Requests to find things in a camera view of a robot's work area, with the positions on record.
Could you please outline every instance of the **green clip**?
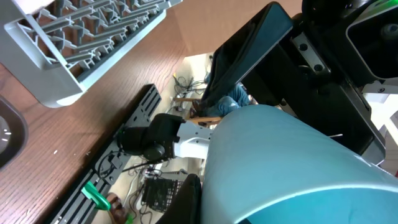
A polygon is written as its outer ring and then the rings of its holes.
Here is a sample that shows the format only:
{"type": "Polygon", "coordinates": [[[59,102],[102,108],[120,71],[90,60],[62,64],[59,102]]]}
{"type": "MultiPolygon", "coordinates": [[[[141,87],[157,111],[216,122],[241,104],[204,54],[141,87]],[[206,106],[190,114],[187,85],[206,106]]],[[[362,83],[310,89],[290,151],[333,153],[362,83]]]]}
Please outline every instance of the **green clip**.
{"type": "Polygon", "coordinates": [[[95,208],[105,211],[109,211],[109,209],[111,209],[110,202],[97,191],[94,184],[90,181],[82,188],[81,192],[86,196],[86,198],[94,201],[96,204],[95,208]]]}

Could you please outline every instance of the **person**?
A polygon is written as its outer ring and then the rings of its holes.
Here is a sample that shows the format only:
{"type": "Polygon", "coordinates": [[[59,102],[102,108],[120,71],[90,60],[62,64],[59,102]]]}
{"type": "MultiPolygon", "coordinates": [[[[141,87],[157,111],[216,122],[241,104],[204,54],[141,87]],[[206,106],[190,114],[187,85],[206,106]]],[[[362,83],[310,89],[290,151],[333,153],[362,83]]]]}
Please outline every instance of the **person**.
{"type": "Polygon", "coordinates": [[[196,111],[200,111],[201,116],[221,116],[224,117],[230,112],[237,110],[243,106],[252,104],[248,94],[241,85],[235,87],[225,96],[218,100],[218,102],[208,108],[199,108],[199,100],[193,101],[193,107],[196,111]]]}

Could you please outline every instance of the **light blue plastic cup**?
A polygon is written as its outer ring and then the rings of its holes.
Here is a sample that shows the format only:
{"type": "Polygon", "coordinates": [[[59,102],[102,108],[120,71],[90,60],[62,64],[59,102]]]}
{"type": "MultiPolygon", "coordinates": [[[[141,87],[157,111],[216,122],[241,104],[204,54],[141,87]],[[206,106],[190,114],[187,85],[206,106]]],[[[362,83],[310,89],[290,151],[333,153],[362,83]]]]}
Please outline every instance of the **light blue plastic cup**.
{"type": "Polygon", "coordinates": [[[238,109],[209,146],[201,222],[398,224],[398,179],[271,106],[238,109]]]}

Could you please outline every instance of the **brown wall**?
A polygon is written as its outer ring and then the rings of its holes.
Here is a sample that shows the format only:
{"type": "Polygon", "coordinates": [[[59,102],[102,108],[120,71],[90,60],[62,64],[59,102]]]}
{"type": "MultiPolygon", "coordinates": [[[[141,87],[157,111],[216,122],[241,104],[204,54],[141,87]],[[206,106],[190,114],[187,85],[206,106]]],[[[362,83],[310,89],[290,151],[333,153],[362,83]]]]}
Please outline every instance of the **brown wall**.
{"type": "MultiPolygon", "coordinates": [[[[270,0],[183,0],[173,10],[189,55],[215,51],[270,0]]],[[[301,0],[279,0],[290,16],[301,0]]]]}

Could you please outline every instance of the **screw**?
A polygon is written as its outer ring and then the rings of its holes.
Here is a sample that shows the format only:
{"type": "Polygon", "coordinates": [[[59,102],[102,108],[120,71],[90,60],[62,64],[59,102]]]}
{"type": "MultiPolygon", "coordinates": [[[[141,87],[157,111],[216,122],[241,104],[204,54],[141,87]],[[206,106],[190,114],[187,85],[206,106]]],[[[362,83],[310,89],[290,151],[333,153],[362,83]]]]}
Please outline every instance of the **screw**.
{"type": "Polygon", "coordinates": [[[307,44],[300,44],[300,46],[298,47],[298,49],[302,50],[302,51],[306,51],[308,49],[308,45],[307,44]]]}
{"type": "Polygon", "coordinates": [[[315,65],[314,67],[313,67],[313,69],[315,69],[315,71],[317,71],[317,72],[320,72],[320,71],[322,71],[323,70],[323,67],[322,67],[322,65],[315,65]]]}

